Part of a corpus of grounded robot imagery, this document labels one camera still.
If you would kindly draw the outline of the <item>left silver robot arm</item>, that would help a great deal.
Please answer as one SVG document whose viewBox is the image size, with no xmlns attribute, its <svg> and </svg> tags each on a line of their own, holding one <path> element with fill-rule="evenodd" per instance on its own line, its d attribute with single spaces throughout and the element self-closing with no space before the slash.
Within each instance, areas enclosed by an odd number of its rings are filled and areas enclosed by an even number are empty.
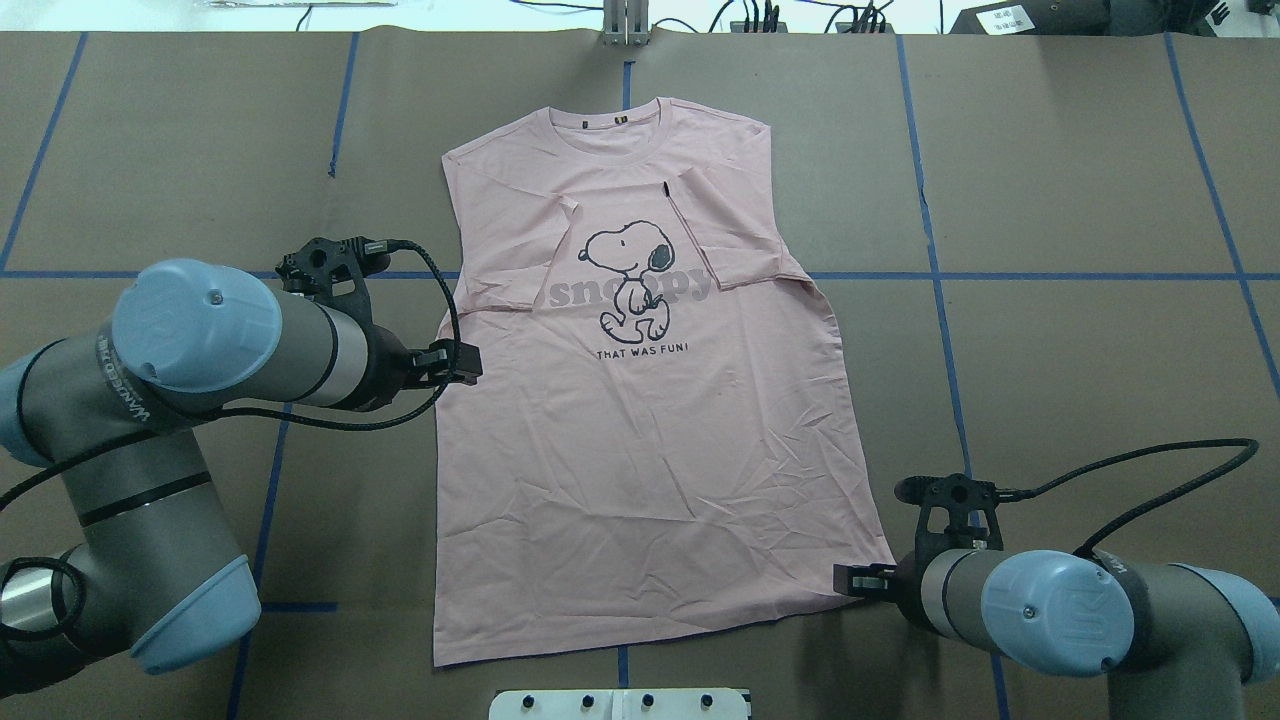
<svg viewBox="0 0 1280 720">
<path fill-rule="evenodd" d="M 64 480 L 83 532 L 51 557 L 3 564 L 3 696 L 64 682 L 118 653 L 151 675 L 237 643 L 262 606 L 250 559 L 225 516 L 197 427 L 275 418 L 343 423 L 269 404 L 370 413 L 404 389 L 474 384 L 479 350 L 460 313 L 424 348 L 372 318 L 366 286 L 407 240 L 314 238 L 276 265 L 273 288 L 233 266 L 179 258 L 145 268 L 95 331 L 3 370 L 3 447 L 35 474 L 9 506 Z"/>
</svg>

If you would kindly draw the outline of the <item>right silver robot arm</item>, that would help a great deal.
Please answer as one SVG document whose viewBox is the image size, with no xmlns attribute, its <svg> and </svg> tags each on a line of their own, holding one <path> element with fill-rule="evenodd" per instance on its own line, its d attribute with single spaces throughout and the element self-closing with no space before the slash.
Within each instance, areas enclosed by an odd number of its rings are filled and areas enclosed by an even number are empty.
<svg viewBox="0 0 1280 720">
<path fill-rule="evenodd" d="M 1277 678 L 1277 609 L 1242 577 L 1101 550 L 1009 552 L 1002 495 L 963 474 L 909 477 L 895 496 L 920 511 L 913 551 L 836 565 L 837 593 L 1047 676 L 1105 676 L 1112 719 L 1243 719 L 1245 688 Z"/>
</svg>

